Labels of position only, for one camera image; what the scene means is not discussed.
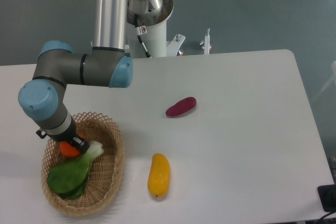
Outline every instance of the blue joint cap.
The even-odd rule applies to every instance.
[[[40,55],[45,53],[46,51],[50,51],[53,49],[63,49],[63,50],[67,50],[69,52],[73,52],[74,49],[67,43],[59,41],[59,40],[50,40],[48,42],[46,42],[43,47],[42,50],[40,52]]]
[[[45,80],[32,80],[19,91],[19,104],[34,121],[51,117],[58,106],[58,94],[53,85]]]
[[[131,57],[123,56],[117,64],[111,80],[110,88],[127,88],[133,78],[133,61]]]

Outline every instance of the bok choy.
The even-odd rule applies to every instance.
[[[102,153],[102,144],[91,141],[86,153],[52,167],[47,179],[50,189],[65,198],[79,197],[89,180],[92,162]]]

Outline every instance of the purple sweet potato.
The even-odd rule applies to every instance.
[[[167,109],[166,115],[169,117],[179,116],[193,109],[195,106],[196,99],[194,97],[187,97]]]

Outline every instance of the woven basket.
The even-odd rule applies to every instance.
[[[59,151],[60,143],[52,139],[48,140],[45,150],[41,182],[44,195],[58,211],[69,216],[84,216],[101,210],[114,198],[123,173],[124,147],[118,126],[107,116],[88,112],[74,115],[73,119],[78,133],[89,142],[100,142],[104,149],[103,154],[92,163],[85,193],[77,199],[68,200],[50,190],[47,184],[50,168],[65,160]]]

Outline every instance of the yellow fruit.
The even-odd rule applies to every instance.
[[[169,189],[170,165],[168,159],[160,153],[152,158],[152,166],[148,177],[148,190],[154,197],[165,196]]]

